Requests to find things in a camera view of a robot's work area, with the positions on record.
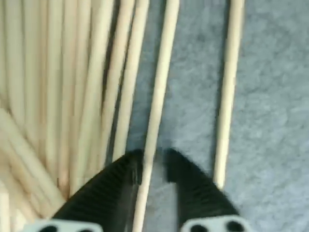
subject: blue-gray carpet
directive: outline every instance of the blue-gray carpet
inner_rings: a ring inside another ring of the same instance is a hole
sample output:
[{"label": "blue-gray carpet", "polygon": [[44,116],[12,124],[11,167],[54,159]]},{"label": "blue-gray carpet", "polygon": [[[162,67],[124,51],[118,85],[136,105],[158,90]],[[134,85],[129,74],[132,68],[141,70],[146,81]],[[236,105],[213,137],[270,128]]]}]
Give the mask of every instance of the blue-gray carpet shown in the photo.
[{"label": "blue-gray carpet", "polygon": [[[164,3],[151,0],[128,149],[142,148]],[[225,0],[182,0],[158,147],[212,171]],[[248,0],[225,191],[256,231],[309,231],[309,2]],[[173,186],[154,167],[145,232],[175,230]]]}]

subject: plier jaw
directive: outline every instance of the plier jaw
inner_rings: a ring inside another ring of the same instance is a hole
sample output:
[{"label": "plier jaw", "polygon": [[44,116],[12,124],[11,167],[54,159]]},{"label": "plier jaw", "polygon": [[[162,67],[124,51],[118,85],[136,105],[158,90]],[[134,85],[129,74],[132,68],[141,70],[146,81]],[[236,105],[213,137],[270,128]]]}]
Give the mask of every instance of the plier jaw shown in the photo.
[{"label": "plier jaw", "polygon": [[[176,186],[178,231],[253,232],[224,193],[197,165],[174,149],[168,149],[165,158],[166,179]],[[92,225],[93,232],[133,232],[142,171],[143,151],[127,152],[89,180],[52,220],[41,221],[34,228],[53,223],[64,228]],[[26,232],[34,231],[28,227]]]}]

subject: bundle of dowels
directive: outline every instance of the bundle of dowels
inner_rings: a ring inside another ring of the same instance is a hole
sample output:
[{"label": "bundle of dowels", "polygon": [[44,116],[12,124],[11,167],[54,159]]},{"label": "bundle of dowels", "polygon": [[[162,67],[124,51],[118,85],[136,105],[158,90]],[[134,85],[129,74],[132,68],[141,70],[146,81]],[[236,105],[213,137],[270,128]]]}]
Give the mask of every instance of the bundle of dowels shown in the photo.
[{"label": "bundle of dowels", "polygon": [[[234,2],[234,8],[243,8],[243,0]],[[179,4],[166,4],[135,232],[143,225]],[[118,12],[114,7],[114,0],[0,0],[1,232],[52,216],[104,167],[122,78],[112,159],[124,154],[149,0],[120,0]],[[111,37],[113,14],[117,24]],[[239,47],[239,35],[234,32],[231,46]],[[238,48],[227,53],[231,77],[225,78],[233,80]],[[225,97],[233,95],[230,90]],[[232,102],[222,106],[229,109],[227,118]],[[220,155],[223,164],[225,156]]]}]

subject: wooden dowel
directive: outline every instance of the wooden dowel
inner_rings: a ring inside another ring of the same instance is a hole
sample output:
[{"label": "wooden dowel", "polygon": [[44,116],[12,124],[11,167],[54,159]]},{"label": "wooden dowel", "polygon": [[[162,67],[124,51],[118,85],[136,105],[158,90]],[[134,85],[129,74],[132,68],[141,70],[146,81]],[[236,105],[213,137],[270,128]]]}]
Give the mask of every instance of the wooden dowel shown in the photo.
[{"label": "wooden dowel", "polygon": [[93,44],[93,39],[95,37],[95,32],[97,30],[97,17],[99,13],[100,6],[103,2],[103,0],[91,0],[91,31],[90,31],[90,39],[91,39],[91,44]]},{"label": "wooden dowel", "polygon": [[229,134],[233,111],[236,84],[237,62],[243,26],[244,0],[231,0],[228,33],[225,51],[225,70],[222,85],[222,98],[218,119],[214,182],[219,189],[225,184]]},{"label": "wooden dowel", "polygon": [[25,130],[25,68],[21,0],[5,0],[9,105],[22,133]]},{"label": "wooden dowel", "polygon": [[116,160],[126,151],[126,140],[132,112],[134,89],[140,63],[140,53],[144,38],[149,0],[137,0],[129,41],[124,81],[117,120],[117,130],[112,159]]},{"label": "wooden dowel", "polygon": [[91,179],[95,174],[97,174],[102,169],[101,156],[100,153],[100,136],[101,136],[101,115],[100,115],[101,107],[98,105],[98,115],[95,118],[95,123],[93,125],[93,134],[90,148],[90,157],[88,160],[88,168],[85,174],[85,183]]},{"label": "wooden dowel", "polygon": [[[118,96],[118,89],[120,78],[123,70],[123,65],[126,58],[126,47],[130,33],[131,20],[134,10],[135,0],[122,0],[120,3],[120,10],[117,19],[117,27],[114,35],[112,46],[112,55],[110,61],[109,72],[107,75],[107,87],[105,91],[105,98],[102,109],[102,129],[101,129],[101,148],[100,157],[98,161],[98,171],[104,166],[106,153],[109,145],[109,139],[112,130],[113,117],[115,113],[116,101]],[[140,22],[140,28],[144,28],[146,17]],[[143,38],[143,31],[140,31],[141,40]]]},{"label": "wooden dowel", "polygon": [[62,117],[59,153],[58,185],[65,197],[69,196],[70,182],[70,152],[71,125],[73,119],[76,32],[77,32],[77,1],[64,1],[64,30],[63,30],[63,63],[62,63]]},{"label": "wooden dowel", "polygon": [[40,1],[41,4],[41,87],[40,87],[40,150],[39,158],[46,165],[46,120],[47,120],[47,37],[48,37],[48,1]]},{"label": "wooden dowel", "polygon": [[76,154],[80,132],[80,123],[84,106],[84,92],[86,87],[88,57],[89,57],[89,35],[91,19],[91,1],[78,1],[78,29],[77,29],[77,54],[76,54],[76,76],[74,91],[74,117],[73,117],[73,154]]},{"label": "wooden dowel", "polygon": [[134,214],[134,232],[142,232],[143,228],[151,172],[153,169],[154,156],[156,152],[156,142],[159,133],[159,126],[164,104],[164,96],[169,74],[169,63],[171,59],[175,30],[178,19],[179,5],[179,0],[167,0],[159,50],[158,65],[155,74],[154,95],[151,105],[149,125],[146,137],[142,184],[138,191]]},{"label": "wooden dowel", "polygon": [[39,215],[32,208],[32,205],[29,203],[23,189],[21,188],[19,183],[14,179],[14,177],[9,173],[8,170],[1,168],[0,179],[6,186],[10,194],[10,198],[16,204],[18,209],[21,210],[26,219],[32,222],[34,222],[34,220],[36,219],[39,219]]},{"label": "wooden dowel", "polygon": [[88,78],[85,91],[84,110],[80,127],[78,150],[73,165],[73,177],[70,184],[71,194],[84,183],[85,170],[88,164],[88,153],[91,145],[93,123],[96,107],[102,95],[102,76],[105,55],[110,35],[114,0],[103,0],[96,21],[97,32],[91,46]]},{"label": "wooden dowel", "polygon": [[53,203],[53,207],[60,207],[64,203],[60,191],[53,183],[50,175],[46,172],[29,143],[22,136],[12,117],[2,108],[0,108],[0,130],[7,136],[18,155],[18,158],[14,160],[16,162],[23,162],[26,165],[31,175],[36,177],[37,183],[46,197]]},{"label": "wooden dowel", "polygon": [[40,136],[40,1],[24,1],[26,135],[38,154]]},{"label": "wooden dowel", "polygon": [[4,0],[0,0],[0,98],[8,104],[8,80],[6,77],[6,43],[5,43]]},{"label": "wooden dowel", "polygon": [[54,183],[58,177],[58,152],[61,110],[61,45],[62,0],[48,1],[48,51],[47,51],[47,125],[46,168]]},{"label": "wooden dowel", "polygon": [[0,181],[0,231],[11,232],[10,197],[5,185]]}]

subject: bamboo skewer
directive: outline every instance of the bamboo skewer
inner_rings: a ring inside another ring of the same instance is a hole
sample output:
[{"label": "bamboo skewer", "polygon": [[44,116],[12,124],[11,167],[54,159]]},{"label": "bamboo skewer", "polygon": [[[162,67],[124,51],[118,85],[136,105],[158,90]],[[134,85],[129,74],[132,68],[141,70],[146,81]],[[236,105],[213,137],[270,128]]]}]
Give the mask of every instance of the bamboo skewer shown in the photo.
[{"label": "bamboo skewer", "polygon": [[76,54],[76,76],[74,91],[74,117],[73,117],[73,154],[76,154],[80,123],[84,106],[84,92],[88,70],[88,44],[90,35],[91,1],[78,1],[78,35]]},{"label": "bamboo skewer", "polygon": [[87,154],[91,145],[93,123],[97,112],[96,104],[100,102],[98,100],[102,93],[103,65],[110,34],[113,4],[114,0],[103,0],[96,21],[97,31],[91,47],[78,150],[75,165],[72,167],[71,194],[75,193],[83,185],[88,164]]},{"label": "bamboo skewer", "polygon": [[59,153],[58,185],[65,197],[69,195],[69,168],[71,152],[71,121],[73,119],[77,1],[65,0],[62,66],[62,118]]},{"label": "bamboo skewer", "polygon": [[149,0],[137,0],[129,41],[124,81],[121,90],[117,130],[112,159],[116,160],[126,151],[126,140],[132,112],[134,89],[140,62],[140,53],[144,38]]},{"label": "bamboo skewer", "polygon": [[40,0],[24,1],[26,135],[39,151],[40,136]]},{"label": "bamboo skewer", "polygon": [[2,108],[0,109],[0,130],[7,136],[18,155],[18,158],[15,158],[14,161],[23,162],[31,175],[37,178],[37,183],[44,191],[46,197],[53,203],[53,206],[55,208],[60,207],[64,203],[60,191],[57,189],[56,185],[54,185],[50,175],[48,175],[43,165],[36,157],[31,146],[20,133],[11,116]]},{"label": "bamboo skewer", "polygon": [[40,1],[41,4],[41,100],[40,100],[40,149],[39,158],[42,164],[46,164],[45,142],[46,142],[46,119],[47,119],[47,37],[48,37],[48,1]]},{"label": "bamboo skewer", "polygon": [[7,77],[6,77],[6,60],[5,60],[5,15],[4,0],[0,0],[0,98],[3,104],[8,104]]},{"label": "bamboo skewer", "polygon": [[[102,134],[101,134],[101,148],[100,148],[100,159],[98,161],[98,171],[104,167],[104,162],[106,158],[106,153],[108,149],[109,139],[112,130],[113,117],[115,113],[116,101],[118,96],[118,89],[120,84],[120,78],[122,74],[123,65],[126,57],[126,47],[127,41],[130,33],[131,20],[134,10],[135,0],[122,0],[120,3],[120,10],[117,19],[117,27],[114,35],[112,55],[110,61],[110,68],[107,76],[107,87],[105,92],[105,98],[102,108]],[[140,42],[140,47],[143,38],[143,30],[146,24],[146,17],[143,15],[143,18],[137,18],[140,21],[140,31],[139,37],[140,39],[136,41]],[[140,56],[138,49],[136,51],[136,56]],[[130,51],[130,61],[128,61],[129,65],[132,65],[132,51]]]},{"label": "bamboo skewer", "polygon": [[22,133],[25,127],[25,83],[22,1],[6,0],[6,49],[9,105]]},{"label": "bamboo skewer", "polygon": [[178,19],[179,5],[179,0],[167,0],[159,50],[158,65],[155,75],[153,101],[151,105],[149,125],[146,137],[142,183],[138,191],[134,214],[134,232],[142,232],[143,228],[151,172],[156,152],[156,142],[159,133],[159,126],[164,104],[164,96],[167,86],[169,63],[171,59],[173,41]]},{"label": "bamboo skewer", "polygon": [[232,0],[225,51],[225,70],[222,85],[221,107],[218,120],[218,135],[214,182],[219,189],[225,184],[229,134],[236,84],[237,62],[241,40],[245,0]]},{"label": "bamboo skewer", "polygon": [[58,177],[58,148],[60,136],[62,0],[48,1],[47,51],[47,125],[46,168],[54,183]]}]

